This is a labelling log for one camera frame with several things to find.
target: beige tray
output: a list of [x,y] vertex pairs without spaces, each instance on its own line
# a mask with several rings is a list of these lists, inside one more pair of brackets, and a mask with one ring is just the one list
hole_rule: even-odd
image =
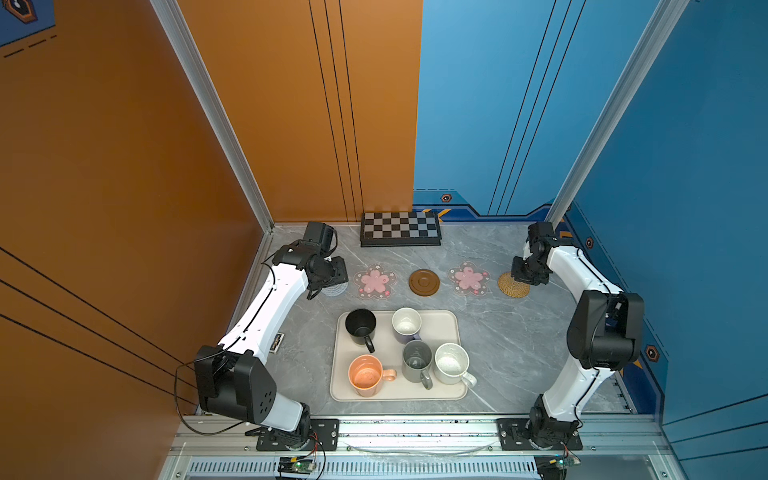
[[[419,334],[422,340],[432,348],[432,355],[437,347],[443,343],[461,344],[458,337],[458,322],[456,315],[448,310],[417,310],[422,316],[422,328]],[[381,391],[370,398],[357,395],[355,389],[349,384],[349,364],[358,356],[368,353],[365,345],[358,345],[346,331],[344,320],[349,312],[342,313],[336,326],[336,348],[333,350],[333,370],[331,370],[331,396],[338,402],[366,402],[369,400],[458,400],[467,394],[467,386],[464,382],[455,385],[446,385],[435,378],[432,369],[429,375],[432,377],[432,388],[427,390],[421,383],[413,383],[402,376],[402,348],[403,344],[395,339],[395,330],[392,328],[392,315],[394,310],[388,312],[373,312],[376,315],[376,334],[373,337],[373,346],[376,351],[373,355],[381,360],[385,369],[395,369],[397,379],[393,382],[384,381]]]

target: orange mug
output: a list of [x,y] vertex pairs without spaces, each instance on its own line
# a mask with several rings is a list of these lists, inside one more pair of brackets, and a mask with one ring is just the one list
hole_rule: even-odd
[[374,396],[382,389],[382,379],[391,382],[396,378],[397,372],[384,370],[382,363],[373,355],[361,355],[349,365],[349,383],[360,396]]

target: white speckled mug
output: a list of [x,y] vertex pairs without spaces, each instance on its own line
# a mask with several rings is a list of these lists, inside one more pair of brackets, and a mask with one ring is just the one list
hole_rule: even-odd
[[446,385],[464,382],[474,387],[478,380],[467,372],[469,355],[458,343],[443,343],[435,352],[435,376]]

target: gray marble tabletop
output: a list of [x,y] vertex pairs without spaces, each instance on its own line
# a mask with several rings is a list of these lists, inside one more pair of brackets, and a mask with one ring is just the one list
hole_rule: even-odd
[[[531,288],[524,298],[506,296],[496,280],[521,255],[526,223],[442,225],[440,247],[368,247],[359,245],[358,227],[337,227],[339,247],[334,255],[346,261],[350,279],[373,264],[390,270],[397,281],[384,299],[361,299],[350,282],[340,296],[300,298],[280,329],[285,338],[266,367],[278,390],[310,405],[312,413],[348,415],[369,413],[527,413],[536,397],[557,378],[568,356],[565,331],[576,302],[562,281],[552,275],[548,285]],[[270,253],[303,235],[303,226],[276,227]],[[448,271],[470,261],[487,271],[488,293],[460,296]],[[419,269],[437,273],[439,291],[417,296],[408,287],[410,274]],[[411,402],[337,402],[329,392],[336,322],[357,308],[397,310],[451,310],[458,318],[459,334],[470,355],[470,371],[478,385],[460,400]],[[585,407],[585,412],[627,412],[615,382],[608,380]]]

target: gray mug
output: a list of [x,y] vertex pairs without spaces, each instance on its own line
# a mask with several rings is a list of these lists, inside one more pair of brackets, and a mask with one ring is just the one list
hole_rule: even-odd
[[432,349],[421,340],[411,340],[402,349],[402,374],[409,382],[424,385],[427,390],[432,388],[432,377],[429,376],[429,366],[432,364]]

